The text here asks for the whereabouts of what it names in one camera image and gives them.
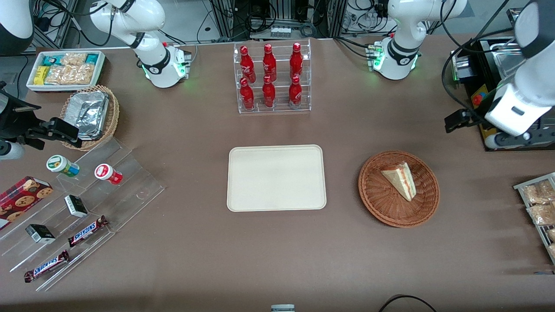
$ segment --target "red bottle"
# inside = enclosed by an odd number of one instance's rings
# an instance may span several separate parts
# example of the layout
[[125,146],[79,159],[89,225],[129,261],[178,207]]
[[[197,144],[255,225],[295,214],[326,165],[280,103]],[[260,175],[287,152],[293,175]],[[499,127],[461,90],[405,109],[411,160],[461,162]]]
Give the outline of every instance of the red bottle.
[[276,65],[276,57],[272,53],[272,45],[264,45],[264,59],[262,60],[264,65],[264,75],[269,75],[272,81],[276,81],[278,78],[278,69]]
[[293,54],[291,54],[291,58],[289,59],[289,66],[291,68],[290,76],[291,79],[295,75],[301,76],[302,73],[302,55],[301,55],[301,44],[295,42],[293,44]]
[[241,52],[241,71],[243,72],[243,77],[245,77],[249,83],[254,83],[256,81],[256,74],[254,73],[254,62],[249,55],[249,49],[246,46],[242,46]]
[[275,106],[276,99],[276,88],[272,83],[270,75],[264,76],[264,86],[262,87],[262,92],[264,93],[264,105],[268,108]]
[[302,87],[299,84],[300,80],[299,75],[294,75],[292,84],[289,87],[289,106],[294,109],[301,106]]
[[254,93],[253,90],[249,86],[249,82],[246,80],[245,77],[242,77],[239,80],[241,83],[241,89],[239,89],[239,93],[241,93],[241,102],[246,110],[253,110],[254,109]]

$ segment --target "sandwich slice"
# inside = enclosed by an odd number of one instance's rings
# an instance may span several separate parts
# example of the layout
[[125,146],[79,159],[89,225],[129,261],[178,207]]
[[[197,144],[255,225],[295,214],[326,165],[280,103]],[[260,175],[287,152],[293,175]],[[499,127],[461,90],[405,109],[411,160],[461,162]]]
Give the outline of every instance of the sandwich slice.
[[416,196],[415,182],[406,162],[383,168],[381,173],[409,202]]

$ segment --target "round wicker basket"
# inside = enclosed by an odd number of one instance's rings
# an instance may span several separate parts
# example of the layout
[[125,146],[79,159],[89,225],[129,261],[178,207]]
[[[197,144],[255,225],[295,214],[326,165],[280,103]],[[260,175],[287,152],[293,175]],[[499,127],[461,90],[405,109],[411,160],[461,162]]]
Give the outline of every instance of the round wicker basket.
[[[409,202],[381,174],[386,166],[407,162],[416,186],[416,196]],[[411,228],[428,221],[440,202],[436,176],[418,157],[400,150],[372,156],[362,166],[359,193],[364,205],[380,221],[398,228]]]
[[[62,142],[62,144],[67,148],[78,149],[78,150],[87,152],[93,149],[93,147],[95,147],[96,145],[105,141],[106,139],[111,138],[114,135],[116,127],[118,126],[119,103],[118,103],[118,99],[115,98],[114,93],[112,93],[110,89],[106,88],[103,85],[95,85],[94,87],[89,87],[89,88],[79,90],[75,94],[82,93],[82,92],[92,92],[92,91],[106,92],[110,96],[110,101],[108,103],[108,111],[106,112],[106,121],[104,122],[104,129],[103,129],[102,136],[100,137],[100,139],[96,141],[83,141],[83,144],[81,145],[80,148],[76,148],[74,146],[71,146],[68,143]],[[69,103],[69,98],[67,99],[64,107],[62,108],[62,112],[60,114],[60,118],[62,119],[65,117],[65,110],[68,108],[68,103]]]

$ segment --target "red cookie box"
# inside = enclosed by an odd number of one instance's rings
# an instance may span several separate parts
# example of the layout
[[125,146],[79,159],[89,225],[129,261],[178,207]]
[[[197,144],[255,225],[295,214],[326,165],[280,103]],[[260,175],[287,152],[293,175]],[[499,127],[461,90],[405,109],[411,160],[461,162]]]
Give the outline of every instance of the red cookie box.
[[0,194],[0,230],[52,193],[50,184],[25,177]]

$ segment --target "tabletop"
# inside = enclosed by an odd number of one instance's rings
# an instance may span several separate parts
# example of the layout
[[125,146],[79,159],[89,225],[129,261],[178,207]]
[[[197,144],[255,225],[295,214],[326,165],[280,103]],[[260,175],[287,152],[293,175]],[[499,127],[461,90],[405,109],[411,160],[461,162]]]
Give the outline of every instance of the tabletop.
[[[476,128],[445,133],[444,117],[459,108],[441,85],[454,47],[445,36],[426,38],[400,81],[331,39],[311,45],[312,111],[264,116],[237,111],[233,44],[201,46],[191,77],[169,89],[145,79],[131,49],[105,49],[101,82],[120,104],[115,137],[167,188],[47,292],[0,261],[0,310],[377,311],[411,294],[438,311],[551,311],[555,281],[531,274],[550,269],[549,258],[512,186],[555,171],[555,152],[485,152]],[[46,120],[67,97],[26,100]],[[326,207],[229,211],[229,151],[290,144],[322,148]],[[364,161],[390,149],[421,158],[439,182],[438,210],[419,227],[382,224],[359,197]],[[26,151],[0,162],[0,189],[25,175],[54,179],[44,165],[53,154],[82,155],[59,142]]]

